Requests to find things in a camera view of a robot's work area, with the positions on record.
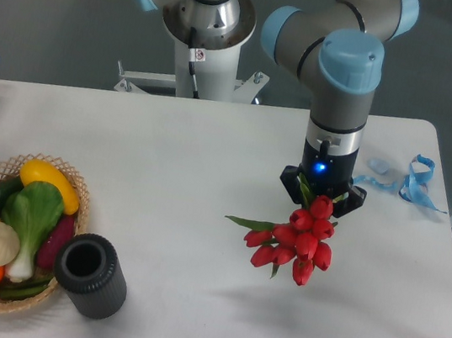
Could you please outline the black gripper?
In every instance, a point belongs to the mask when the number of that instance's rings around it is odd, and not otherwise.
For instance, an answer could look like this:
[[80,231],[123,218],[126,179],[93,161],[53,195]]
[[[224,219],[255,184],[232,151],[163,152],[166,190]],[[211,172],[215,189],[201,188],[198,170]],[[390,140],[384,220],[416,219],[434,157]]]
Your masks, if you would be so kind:
[[358,153],[354,151],[342,156],[322,154],[305,141],[301,169],[297,166],[286,166],[280,174],[280,181],[294,204],[308,209],[312,189],[315,194],[335,198],[332,216],[343,217],[364,205],[367,197],[366,190],[351,185]]

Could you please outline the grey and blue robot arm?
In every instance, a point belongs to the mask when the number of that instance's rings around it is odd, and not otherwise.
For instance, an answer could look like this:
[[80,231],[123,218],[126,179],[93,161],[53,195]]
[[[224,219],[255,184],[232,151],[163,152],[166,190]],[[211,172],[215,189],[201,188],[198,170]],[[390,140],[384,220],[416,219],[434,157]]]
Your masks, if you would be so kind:
[[175,48],[176,93],[232,101],[240,50],[260,30],[264,52],[311,92],[303,156],[281,182],[295,203],[328,196],[333,216],[360,208],[367,194],[353,181],[360,140],[380,84],[384,46],[417,22],[418,0],[335,0],[305,13],[274,10],[257,24],[250,0],[136,0],[161,11]]

